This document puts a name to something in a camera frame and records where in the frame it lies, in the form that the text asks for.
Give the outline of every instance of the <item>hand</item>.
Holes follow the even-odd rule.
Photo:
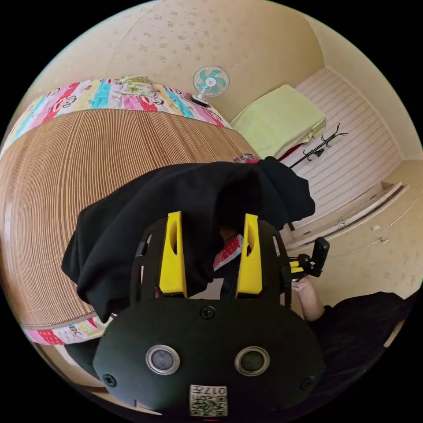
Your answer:
[[[294,291],[297,291],[297,292],[302,291],[302,290],[308,288],[311,284],[312,284],[312,281],[311,281],[310,277],[308,275],[305,275],[300,280],[298,280],[298,279],[292,280],[292,289]]]

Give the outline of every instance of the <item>bed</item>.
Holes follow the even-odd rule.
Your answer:
[[[0,159],[2,285],[28,338],[67,344],[105,328],[60,269],[84,207],[158,167],[246,153],[256,155],[217,110],[143,77],[70,84],[32,102]]]
[[[299,145],[322,134],[325,114],[290,85],[260,97],[230,125],[243,135],[261,158],[285,158]]]

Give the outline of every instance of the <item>bamboo mat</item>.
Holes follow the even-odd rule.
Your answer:
[[[153,169],[255,154],[236,131],[167,113],[85,110],[22,135],[0,162],[0,270],[19,324],[94,315],[61,271],[78,213]]]

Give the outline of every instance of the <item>electric fan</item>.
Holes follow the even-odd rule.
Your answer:
[[[198,96],[193,96],[193,102],[208,107],[210,104],[204,96],[215,97],[224,93],[229,85],[229,75],[220,66],[203,66],[195,74],[193,84]]]

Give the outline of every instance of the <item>coat rack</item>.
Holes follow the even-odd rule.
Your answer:
[[[292,169],[294,166],[297,166],[298,163],[301,163],[305,159],[307,159],[309,162],[311,162],[310,156],[312,156],[313,154],[317,157],[320,157],[323,154],[323,152],[325,151],[325,147],[328,147],[328,148],[332,147],[331,145],[329,145],[330,141],[332,141],[334,138],[338,137],[339,135],[342,135],[342,136],[346,135],[348,132],[341,132],[341,133],[338,134],[339,125],[340,125],[340,123],[336,127],[336,131],[327,140],[325,140],[323,138],[323,135],[322,135],[321,139],[322,139],[323,142],[320,145],[318,145],[316,148],[312,149],[308,153],[306,153],[305,150],[304,150],[303,151],[304,157],[301,157],[298,161],[296,161],[289,168]]]

